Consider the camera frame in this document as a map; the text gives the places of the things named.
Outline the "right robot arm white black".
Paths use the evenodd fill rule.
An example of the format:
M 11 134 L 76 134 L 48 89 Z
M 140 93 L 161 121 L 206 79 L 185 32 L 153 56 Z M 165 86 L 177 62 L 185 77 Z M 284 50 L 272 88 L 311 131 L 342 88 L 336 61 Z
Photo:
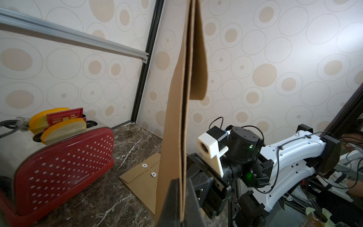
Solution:
M 341 142 L 299 125 L 290 138 L 266 145 L 257 127 L 212 127 L 187 157 L 200 208 L 209 218 L 228 207 L 231 227 L 263 227 L 278 200 L 304 179 L 327 173 L 339 161 Z

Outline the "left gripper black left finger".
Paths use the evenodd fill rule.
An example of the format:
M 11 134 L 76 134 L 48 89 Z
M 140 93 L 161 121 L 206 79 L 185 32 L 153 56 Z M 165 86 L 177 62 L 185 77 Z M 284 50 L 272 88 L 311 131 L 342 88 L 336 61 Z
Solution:
M 179 179 L 170 181 L 164 205 L 157 223 L 157 227 L 180 226 L 180 188 Z

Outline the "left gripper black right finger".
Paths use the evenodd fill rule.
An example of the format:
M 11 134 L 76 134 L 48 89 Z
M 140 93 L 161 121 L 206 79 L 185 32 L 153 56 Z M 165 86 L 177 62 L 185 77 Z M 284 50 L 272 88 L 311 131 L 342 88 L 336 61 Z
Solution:
M 186 227 L 206 227 L 206 222 L 200 212 L 192 181 L 186 179 L 186 201 L 185 201 L 185 226 Z

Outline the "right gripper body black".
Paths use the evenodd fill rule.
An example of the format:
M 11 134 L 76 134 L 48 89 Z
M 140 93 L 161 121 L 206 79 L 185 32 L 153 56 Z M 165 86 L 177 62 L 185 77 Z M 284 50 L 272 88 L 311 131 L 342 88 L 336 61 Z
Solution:
M 224 175 L 220 176 L 196 153 L 186 160 L 186 176 L 192 181 L 199 206 L 210 219 L 220 215 L 233 196 L 231 168 L 222 163 Z

